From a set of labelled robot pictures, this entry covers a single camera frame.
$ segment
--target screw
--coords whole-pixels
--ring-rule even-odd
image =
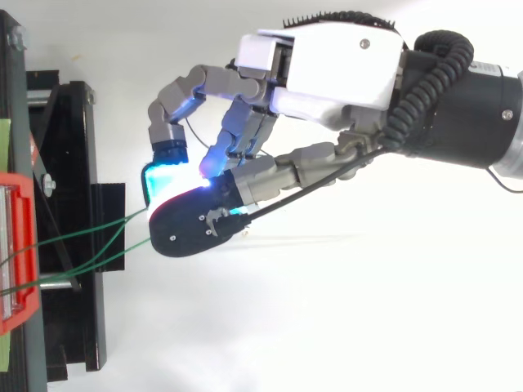
[[[7,42],[13,49],[24,51],[28,45],[27,30],[22,26],[13,27],[7,35]]]
[[[52,196],[52,191],[56,189],[56,182],[52,180],[50,174],[45,174],[42,177],[42,189],[43,194],[46,197],[50,198]]]
[[[362,40],[360,41],[360,47],[361,47],[362,49],[369,49],[369,47],[370,47],[370,41],[369,41],[367,38],[366,38],[366,39],[362,39]]]
[[[510,121],[514,118],[514,113],[509,109],[504,110],[503,113],[501,113],[501,118],[505,121]]]
[[[89,90],[87,92],[87,103],[94,105],[96,103],[96,93],[94,90]]]

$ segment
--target white backdrop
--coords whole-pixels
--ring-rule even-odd
[[[470,38],[476,59],[523,69],[520,0],[1,0],[30,31],[29,69],[59,69],[97,93],[102,182],[143,208],[147,107],[196,64],[224,65],[244,33],[356,9],[397,21],[413,45],[431,29]],[[207,142],[229,103],[193,116]],[[281,154],[335,137],[281,119]],[[204,149],[188,134],[190,158]],[[523,184],[512,182],[514,186]],[[216,250],[168,259],[150,245],[105,275],[109,360],[51,391],[523,390],[523,196],[483,171],[383,157]],[[145,217],[127,245],[148,237]]]

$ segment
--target green tape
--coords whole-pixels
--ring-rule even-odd
[[[0,119],[0,172],[7,172],[7,160],[9,159],[9,134],[11,132],[11,120]],[[11,349],[11,333],[0,336],[0,372],[9,369],[9,350]]]
[[[9,159],[9,133],[11,132],[11,120],[0,119],[0,172],[7,172],[7,160]]]
[[[11,333],[0,336],[0,372],[9,370],[9,349],[11,348]]]

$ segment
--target black metal frame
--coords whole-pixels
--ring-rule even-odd
[[[53,238],[124,217],[125,184],[97,184],[92,89],[85,82],[49,85],[49,73],[27,73],[28,89],[51,90],[45,107],[29,107],[31,129],[45,172],[57,183],[52,196],[37,192],[37,226],[41,239]],[[35,176],[37,186],[41,176]],[[39,250],[43,273],[54,274],[90,260],[118,226],[58,242]],[[124,249],[121,233],[107,254]],[[47,379],[67,379],[67,363],[100,370],[107,359],[101,272],[123,270],[123,256],[103,270],[78,276],[78,289],[42,292]]]
[[[11,120],[10,172],[34,176],[38,239],[103,225],[124,217],[125,184],[98,184],[91,88],[60,85],[57,71],[25,72],[24,52],[9,46],[18,24],[0,11],[0,118]],[[51,90],[45,106],[28,108],[27,91]],[[39,155],[32,161],[31,135]],[[43,192],[49,173],[57,187]],[[40,270],[60,273],[90,260],[118,226],[38,249]],[[124,233],[106,251],[124,249]],[[105,254],[97,261],[102,261]],[[11,332],[9,372],[0,373],[2,392],[43,392],[48,381],[67,379],[67,363],[100,370],[107,359],[101,272],[123,270],[124,258],[71,279],[71,288],[41,291],[42,306]]]
[[[0,11],[0,118],[11,120],[9,171],[31,177],[29,117],[24,52],[10,47],[8,34],[19,24]],[[47,390],[42,309],[11,332],[9,372],[0,373],[2,392]]]

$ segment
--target red clip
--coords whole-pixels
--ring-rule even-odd
[[[33,179],[19,174],[0,172],[0,187],[3,187],[0,192],[4,192],[6,196],[5,207],[10,209],[10,213],[5,214],[9,227],[4,228],[7,230],[4,236],[11,242],[11,244],[7,244],[10,248],[7,254],[10,255],[33,245],[36,241]],[[5,260],[7,255],[2,255],[2,258]],[[9,270],[11,276],[11,287],[34,282],[38,279],[35,247],[16,255],[7,264],[9,265],[8,268],[0,267],[0,288],[2,290],[10,288],[4,287],[5,282],[9,280],[7,270]],[[38,287],[26,288],[13,293],[11,296],[0,297],[0,335],[27,321],[39,306]]]

